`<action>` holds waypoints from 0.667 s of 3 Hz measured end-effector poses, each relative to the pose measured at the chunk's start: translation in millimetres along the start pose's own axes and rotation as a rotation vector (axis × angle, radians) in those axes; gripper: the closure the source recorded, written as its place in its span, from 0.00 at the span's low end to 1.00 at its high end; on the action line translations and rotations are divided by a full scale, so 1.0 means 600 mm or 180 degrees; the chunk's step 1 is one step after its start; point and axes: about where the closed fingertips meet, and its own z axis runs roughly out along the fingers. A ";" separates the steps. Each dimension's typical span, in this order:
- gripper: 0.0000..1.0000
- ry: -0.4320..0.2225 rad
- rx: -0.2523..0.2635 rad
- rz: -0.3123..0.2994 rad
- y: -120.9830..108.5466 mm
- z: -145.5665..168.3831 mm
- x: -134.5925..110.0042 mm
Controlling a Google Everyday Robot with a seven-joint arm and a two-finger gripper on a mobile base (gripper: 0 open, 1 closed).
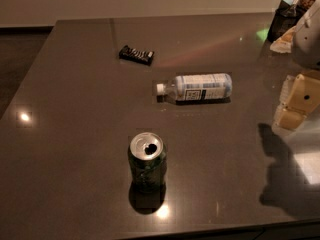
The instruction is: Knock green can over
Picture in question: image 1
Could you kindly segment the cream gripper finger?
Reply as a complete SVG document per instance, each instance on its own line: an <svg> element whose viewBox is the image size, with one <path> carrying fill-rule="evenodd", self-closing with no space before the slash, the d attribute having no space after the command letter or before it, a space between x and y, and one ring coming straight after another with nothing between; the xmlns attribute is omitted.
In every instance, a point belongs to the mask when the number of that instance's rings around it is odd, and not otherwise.
<svg viewBox="0 0 320 240"><path fill-rule="evenodd" d="M295 130L320 105L320 73L301 73L295 77L290 95L278 105L274 123Z"/></svg>
<svg viewBox="0 0 320 240"><path fill-rule="evenodd" d="M288 99L294 81L295 81L295 77L288 75L285 81L283 82L280 97L279 97L279 101L281 103L285 103L286 100Z"/></svg>

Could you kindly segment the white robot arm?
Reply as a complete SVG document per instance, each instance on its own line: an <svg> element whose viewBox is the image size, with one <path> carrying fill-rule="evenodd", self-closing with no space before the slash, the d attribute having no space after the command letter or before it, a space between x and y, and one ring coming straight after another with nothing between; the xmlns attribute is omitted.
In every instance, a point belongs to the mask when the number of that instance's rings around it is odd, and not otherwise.
<svg viewBox="0 0 320 240"><path fill-rule="evenodd" d="M303 71L283 82L274 115L274 124L287 130L297 129L320 105L320 0L298 21L291 54Z"/></svg>

